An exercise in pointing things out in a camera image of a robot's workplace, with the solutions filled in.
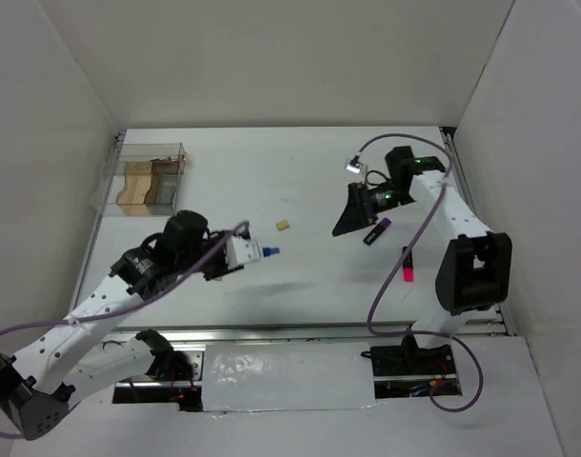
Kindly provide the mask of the black purple usb stick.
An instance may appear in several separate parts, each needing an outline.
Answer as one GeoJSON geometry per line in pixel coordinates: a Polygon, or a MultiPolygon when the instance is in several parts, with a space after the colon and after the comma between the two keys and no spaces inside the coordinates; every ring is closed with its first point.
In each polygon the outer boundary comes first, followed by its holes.
{"type": "Polygon", "coordinates": [[[387,217],[382,218],[365,236],[363,243],[371,246],[391,225],[391,220],[387,217]]]}

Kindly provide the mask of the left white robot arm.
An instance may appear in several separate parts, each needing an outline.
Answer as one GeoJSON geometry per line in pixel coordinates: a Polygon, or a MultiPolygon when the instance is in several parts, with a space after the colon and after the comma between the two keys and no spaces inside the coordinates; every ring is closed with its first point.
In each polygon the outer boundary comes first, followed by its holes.
{"type": "Polygon", "coordinates": [[[143,329],[124,343],[107,335],[133,313],[155,304],[193,274],[207,281],[261,260],[250,224],[210,230],[199,213],[181,210],[164,228],[125,251],[96,289],[66,317],[0,330],[44,328],[12,355],[0,352],[0,409],[15,426],[9,440],[39,439],[93,393],[134,376],[192,380],[189,358],[158,331],[143,329]]]}

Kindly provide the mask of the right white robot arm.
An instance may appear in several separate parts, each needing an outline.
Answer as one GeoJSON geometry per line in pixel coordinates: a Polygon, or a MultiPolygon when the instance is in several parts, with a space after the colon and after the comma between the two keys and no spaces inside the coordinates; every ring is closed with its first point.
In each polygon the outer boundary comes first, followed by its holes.
{"type": "Polygon", "coordinates": [[[457,190],[446,183],[446,169],[435,156],[416,157],[411,147],[387,153],[389,179],[370,188],[363,183],[348,186],[348,202],[335,224],[333,236],[369,229],[371,244],[384,224],[381,212],[420,204],[428,222],[447,247],[435,277],[437,306],[410,327],[410,335],[391,351],[370,353],[375,367],[396,364],[415,374],[442,367],[451,351],[444,340],[477,313],[503,302],[508,296],[512,242],[508,234],[495,233],[472,212],[457,190]]]}

